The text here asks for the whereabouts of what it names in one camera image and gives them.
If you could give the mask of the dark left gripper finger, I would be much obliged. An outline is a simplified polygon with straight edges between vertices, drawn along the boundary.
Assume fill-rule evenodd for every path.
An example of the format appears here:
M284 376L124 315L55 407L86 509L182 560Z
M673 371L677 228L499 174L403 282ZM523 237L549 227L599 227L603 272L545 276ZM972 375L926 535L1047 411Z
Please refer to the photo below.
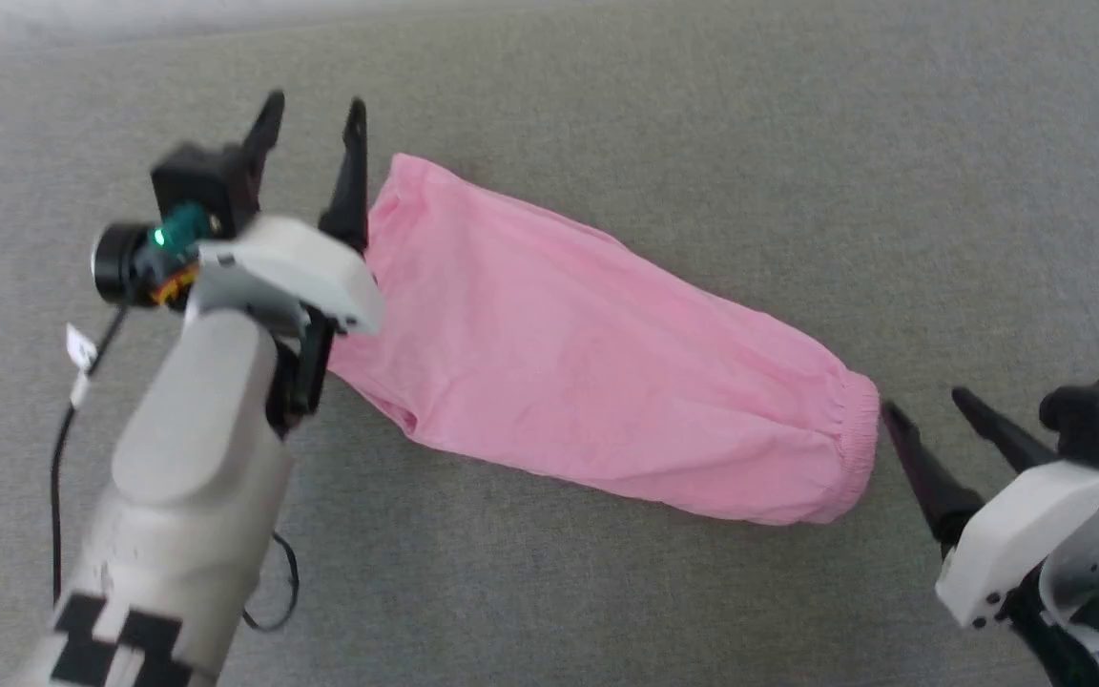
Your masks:
M318 229L365 256L369 248L369 135L366 106L360 97L349 100L342 143L338 175L330 203L319 217Z
M265 97L258 117L240 143L241 199L249 209L260 208L260 182L267 156L278 144L286 95L274 90Z

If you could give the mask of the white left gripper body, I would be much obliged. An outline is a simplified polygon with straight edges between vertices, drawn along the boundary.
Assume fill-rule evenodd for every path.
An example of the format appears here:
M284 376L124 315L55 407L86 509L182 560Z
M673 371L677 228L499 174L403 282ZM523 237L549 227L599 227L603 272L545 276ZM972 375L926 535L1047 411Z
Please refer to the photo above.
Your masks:
M259 326L276 351L265 415L279 437L314 415L333 341L378 335L378 280L363 254L310 223L260 215L236 239L202 240L189 321L231 310Z

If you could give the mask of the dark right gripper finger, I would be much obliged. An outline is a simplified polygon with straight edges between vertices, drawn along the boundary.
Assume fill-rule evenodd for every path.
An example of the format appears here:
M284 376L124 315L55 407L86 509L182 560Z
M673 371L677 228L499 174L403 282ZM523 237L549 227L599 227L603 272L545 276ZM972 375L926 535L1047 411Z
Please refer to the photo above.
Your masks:
M952 388L951 399L974 433L993 444L1017 474L1057 461L1054 448L1041 443L1023 426L1015 425L1012 419L987 405L969 388Z
M939 544L941 556L946 557L961 542L969 519L981 511L985 500L930 452L920 428L898 405L882 402L881 421L930 535Z

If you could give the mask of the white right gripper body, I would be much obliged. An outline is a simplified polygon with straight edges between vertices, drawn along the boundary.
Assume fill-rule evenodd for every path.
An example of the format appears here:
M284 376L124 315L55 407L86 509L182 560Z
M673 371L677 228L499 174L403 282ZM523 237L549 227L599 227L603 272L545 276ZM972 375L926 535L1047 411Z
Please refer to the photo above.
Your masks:
M959 627L993 614L988 597L1026 574L1099 512L1099 470L1068 461L1026 469L964 527L935 592Z

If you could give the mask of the pink cloth garment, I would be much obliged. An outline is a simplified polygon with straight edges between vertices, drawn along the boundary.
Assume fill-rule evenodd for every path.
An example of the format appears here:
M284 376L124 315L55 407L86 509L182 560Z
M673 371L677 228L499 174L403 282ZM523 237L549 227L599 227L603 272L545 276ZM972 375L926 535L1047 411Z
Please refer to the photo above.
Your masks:
M759 525L866 491L880 394L806 332L410 154L369 217L384 325L330 370L424 447Z

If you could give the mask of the black left cylindrical gripper motor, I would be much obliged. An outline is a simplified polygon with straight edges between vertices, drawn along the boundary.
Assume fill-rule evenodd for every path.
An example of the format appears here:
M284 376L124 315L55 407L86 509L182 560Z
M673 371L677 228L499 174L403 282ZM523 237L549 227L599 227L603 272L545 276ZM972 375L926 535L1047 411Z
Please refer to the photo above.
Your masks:
M114 222L95 241L89 265L96 293L107 304L158 308L156 275L149 268L155 230L152 223Z

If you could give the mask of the grey fabric sofa seat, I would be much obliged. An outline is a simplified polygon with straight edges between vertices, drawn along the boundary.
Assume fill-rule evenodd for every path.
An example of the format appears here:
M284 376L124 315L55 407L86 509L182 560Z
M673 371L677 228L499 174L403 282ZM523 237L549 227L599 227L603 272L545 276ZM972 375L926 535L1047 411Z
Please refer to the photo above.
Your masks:
M598 229L821 340L983 494L950 401L1037 430L1099 378L1099 3L682 0L406 14L0 57L0 684L49 618L66 324L149 165L282 88L263 207L313 219L349 99L396 153ZM292 437L300 608L241 630L240 687L1050 687L935 599L890 448L828 527L637 503L411 443L331 380Z

